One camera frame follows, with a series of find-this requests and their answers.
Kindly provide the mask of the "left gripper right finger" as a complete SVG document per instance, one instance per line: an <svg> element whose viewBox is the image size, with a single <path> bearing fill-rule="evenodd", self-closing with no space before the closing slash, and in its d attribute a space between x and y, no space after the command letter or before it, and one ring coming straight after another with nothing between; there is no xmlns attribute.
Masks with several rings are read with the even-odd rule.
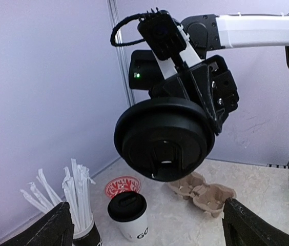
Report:
<svg viewBox="0 0 289 246"><path fill-rule="evenodd" d="M225 245L289 246L289 234L270 225L235 198L225 201Z"/></svg>

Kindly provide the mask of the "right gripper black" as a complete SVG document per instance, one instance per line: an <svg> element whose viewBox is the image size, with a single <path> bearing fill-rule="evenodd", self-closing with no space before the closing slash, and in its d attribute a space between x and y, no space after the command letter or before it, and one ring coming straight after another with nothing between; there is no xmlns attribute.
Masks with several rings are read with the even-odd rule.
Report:
<svg viewBox="0 0 289 246"><path fill-rule="evenodd" d="M160 81L149 90L150 98L177 97L199 105L215 135L229 114L238 108L239 95L224 58L214 55Z"/></svg>

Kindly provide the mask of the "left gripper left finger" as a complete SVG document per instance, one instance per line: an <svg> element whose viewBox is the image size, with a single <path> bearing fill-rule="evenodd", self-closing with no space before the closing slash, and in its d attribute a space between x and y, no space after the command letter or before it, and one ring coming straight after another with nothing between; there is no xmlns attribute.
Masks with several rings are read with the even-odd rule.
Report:
<svg viewBox="0 0 289 246"><path fill-rule="evenodd" d="M61 202L29 228L1 246L72 245L73 222L68 202Z"/></svg>

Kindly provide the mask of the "white paper cup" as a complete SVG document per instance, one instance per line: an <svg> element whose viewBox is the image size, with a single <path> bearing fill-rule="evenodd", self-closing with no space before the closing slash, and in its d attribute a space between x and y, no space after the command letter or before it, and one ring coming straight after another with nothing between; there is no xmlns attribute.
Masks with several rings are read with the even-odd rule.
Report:
<svg viewBox="0 0 289 246"><path fill-rule="evenodd" d="M136 242L147 236L147 201L141 194L134 191L117 194L109 202L107 211L127 240Z"/></svg>

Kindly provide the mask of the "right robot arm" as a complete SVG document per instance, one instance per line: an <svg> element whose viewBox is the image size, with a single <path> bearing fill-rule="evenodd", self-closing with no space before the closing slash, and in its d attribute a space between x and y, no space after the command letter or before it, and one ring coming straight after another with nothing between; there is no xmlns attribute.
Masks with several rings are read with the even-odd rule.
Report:
<svg viewBox="0 0 289 246"><path fill-rule="evenodd" d="M208 62L208 50L244 47L285 46L286 63L289 68L289 16L283 15L199 15L190 16L181 23L168 12L158 11L143 14L138 31L152 51L134 51L140 58L149 55L154 60L154 78L145 78L147 73L135 68L136 58L131 58L129 87L152 91L151 82L174 78L177 69L172 68L172 58L180 58L185 67L199 62ZM276 228L268 227L262 219L237 202L227 202L223 229L226 245L273 245L272 236L279 235Z"/></svg>

